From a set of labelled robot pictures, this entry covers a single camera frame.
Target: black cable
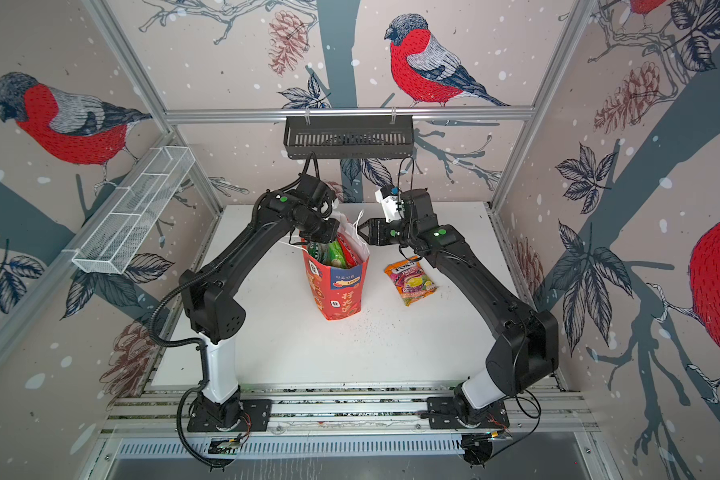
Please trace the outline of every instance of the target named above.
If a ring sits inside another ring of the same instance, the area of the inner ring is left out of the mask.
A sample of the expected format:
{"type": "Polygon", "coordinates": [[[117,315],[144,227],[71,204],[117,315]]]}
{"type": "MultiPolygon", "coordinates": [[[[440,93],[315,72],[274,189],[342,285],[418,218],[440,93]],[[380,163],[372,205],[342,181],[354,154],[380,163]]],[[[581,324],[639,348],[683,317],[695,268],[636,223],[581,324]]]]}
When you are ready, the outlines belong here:
{"type": "Polygon", "coordinates": [[[526,438],[530,437],[530,434],[532,434],[533,432],[536,432],[536,428],[539,427],[539,424],[541,423],[541,404],[539,403],[538,398],[536,398],[536,395],[534,395],[530,390],[527,390],[527,392],[528,392],[528,394],[529,394],[530,396],[532,396],[532,397],[534,398],[534,400],[536,400],[536,405],[535,405],[535,406],[536,406],[536,411],[538,412],[537,416],[530,416],[530,415],[528,415],[528,417],[536,418],[536,425],[530,430],[530,432],[528,432],[527,435],[523,435],[523,436],[520,437],[519,439],[517,439],[517,440],[515,440],[514,442],[512,442],[511,444],[509,444],[508,446],[502,448],[501,450],[499,450],[498,452],[496,452],[495,454],[493,454],[492,456],[490,456],[491,459],[496,458],[497,455],[506,452],[506,451],[509,450],[510,448],[516,446],[517,444],[519,444],[520,442],[522,442],[522,441],[525,440],[526,438]]]}

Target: white snow dot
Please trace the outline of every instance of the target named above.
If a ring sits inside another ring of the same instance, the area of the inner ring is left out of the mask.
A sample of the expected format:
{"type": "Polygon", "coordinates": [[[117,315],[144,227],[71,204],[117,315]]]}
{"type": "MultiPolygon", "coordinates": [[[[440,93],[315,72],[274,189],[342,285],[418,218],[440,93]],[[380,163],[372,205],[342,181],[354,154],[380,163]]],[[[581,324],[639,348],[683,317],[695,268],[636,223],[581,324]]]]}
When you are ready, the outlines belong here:
{"type": "Polygon", "coordinates": [[[80,450],[83,445],[88,441],[91,435],[94,434],[94,430],[96,429],[96,424],[91,424],[88,428],[85,429],[83,433],[80,434],[79,437],[77,437],[77,440],[74,441],[72,446],[70,447],[70,455],[74,455],[77,453],[77,450],[80,450]]]}
{"type": "Polygon", "coordinates": [[[37,390],[43,385],[43,382],[45,382],[45,374],[39,373],[27,380],[24,384],[24,388],[29,390],[37,390]]]}

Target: snack bag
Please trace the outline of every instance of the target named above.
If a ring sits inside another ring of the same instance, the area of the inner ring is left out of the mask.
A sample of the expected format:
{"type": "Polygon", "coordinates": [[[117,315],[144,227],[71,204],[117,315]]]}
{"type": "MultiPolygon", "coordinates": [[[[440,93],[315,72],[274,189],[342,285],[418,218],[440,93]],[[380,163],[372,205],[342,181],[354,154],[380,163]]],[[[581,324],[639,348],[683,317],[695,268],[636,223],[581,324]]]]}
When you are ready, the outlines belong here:
{"type": "Polygon", "coordinates": [[[394,286],[397,287],[405,306],[431,295],[437,289],[437,286],[424,273],[418,262],[402,260],[387,266],[384,272],[394,282],[394,286]]]}

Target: bird wallpaper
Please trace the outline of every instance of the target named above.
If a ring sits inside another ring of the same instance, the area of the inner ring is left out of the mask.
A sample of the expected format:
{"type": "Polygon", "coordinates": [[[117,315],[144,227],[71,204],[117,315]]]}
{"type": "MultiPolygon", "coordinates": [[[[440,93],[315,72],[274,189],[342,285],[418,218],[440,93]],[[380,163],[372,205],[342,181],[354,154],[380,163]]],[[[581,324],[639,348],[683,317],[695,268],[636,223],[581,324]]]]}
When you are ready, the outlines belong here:
{"type": "Polygon", "coordinates": [[[720,478],[720,2],[595,5],[500,217],[625,478],[720,478]]]}

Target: tree branch illustration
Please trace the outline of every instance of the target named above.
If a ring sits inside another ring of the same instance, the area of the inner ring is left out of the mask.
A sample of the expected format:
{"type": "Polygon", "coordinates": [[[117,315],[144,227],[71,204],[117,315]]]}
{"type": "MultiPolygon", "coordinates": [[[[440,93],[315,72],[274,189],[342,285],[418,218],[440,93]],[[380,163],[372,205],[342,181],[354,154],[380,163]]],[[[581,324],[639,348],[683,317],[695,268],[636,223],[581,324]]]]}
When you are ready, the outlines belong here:
{"type": "Polygon", "coordinates": [[[216,45],[226,40],[235,20],[259,8],[271,12],[274,7],[279,5],[304,14],[311,19],[306,24],[307,32],[317,25],[317,5],[315,0],[244,0],[234,5],[229,0],[224,0],[222,3],[217,4],[218,7],[209,5],[206,0],[142,0],[142,2],[159,9],[139,27],[142,33],[146,33],[155,22],[165,27],[171,15],[174,18],[176,16],[195,15],[211,18],[226,25],[224,33],[213,41],[213,44],[216,45]]]}
{"type": "MultiPolygon", "coordinates": [[[[715,58],[720,63],[720,46],[715,50],[715,58]]],[[[612,190],[605,190],[603,198],[588,217],[594,223],[595,245],[610,246],[620,236],[622,229],[628,225],[634,215],[647,202],[648,198],[658,188],[657,179],[667,177],[672,169],[682,162],[688,161],[704,145],[708,144],[720,134],[720,69],[694,75],[688,85],[678,94],[667,112],[658,121],[654,129],[646,136],[646,141],[635,152],[632,160],[624,167],[618,180],[614,182],[613,173],[607,180],[607,186],[612,190]],[[672,139],[659,145],[653,142],[653,136],[672,139]]],[[[666,426],[658,402],[658,392],[653,381],[651,369],[652,359],[650,353],[658,348],[659,341],[655,339],[650,330],[653,317],[663,312],[663,304],[656,292],[649,288],[638,275],[631,275],[635,294],[640,298],[640,313],[632,322],[632,337],[629,345],[637,351],[637,363],[640,369],[640,378],[646,398],[645,418],[648,421],[646,435],[657,436],[662,427],[667,435],[666,426]]],[[[544,281],[545,288],[550,289],[552,276],[547,274],[544,281]]],[[[558,298],[547,296],[545,302],[539,304],[542,310],[555,306],[558,298]]],[[[683,347],[671,318],[668,316],[662,324],[672,339],[682,365],[693,363],[683,347]]],[[[624,355],[611,359],[615,365],[623,365],[630,357],[624,355]]],[[[699,397],[708,396],[709,385],[697,374],[688,374],[688,379],[698,391],[699,397]]],[[[720,423],[720,403],[704,402],[711,413],[720,423]]],[[[648,452],[648,438],[643,435],[636,444],[644,454],[648,452]]],[[[668,475],[678,478],[675,466],[680,466],[686,476],[691,478],[682,457],[671,442],[667,445],[668,453],[674,458],[670,462],[668,475]]]]}
{"type": "Polygon", "coordinates": [[[485,148],[490,143],[492,137],[489,135],[486,138],[485,143],[482,147],[471,151],[466,154],[460,154],[455,152],[447,152],[445,150],[442,150],[441,148],[437,148],[431,143],[424,140],[426,137],[431,136],[437,136],[440,138],[445,137],[445,132],[441,132],[439,130],[432,130],[429,133],[423,134],[421,131],[416,128],[414,129],[414,142],[419,148],[423,148],[424,150],[430,152],[435,157],[437,157],[438,160],[443,162],[443,168],[445,169],[445,176],[448,177],[448,179],[451,181],[451,183],[454,183],[455,180],[451,178],[451,174],[454,172],[452,166],[464,168],[466,170],[469,170],[473,174],[477,175],[478,178],[480,178],[482,181],[485,182],[486,186],[488,186],[489,190],[493,191],[496,188],[496,184],[499,182],[499,179],[501,178],[501,172],[495,171],[495,170],[486,170],[485,168],[482,168],[478,165],[476,165],[475,162],[470,162],[469,160],[465,160],[465,158],[482,158],[485,156],[485,148]]]}

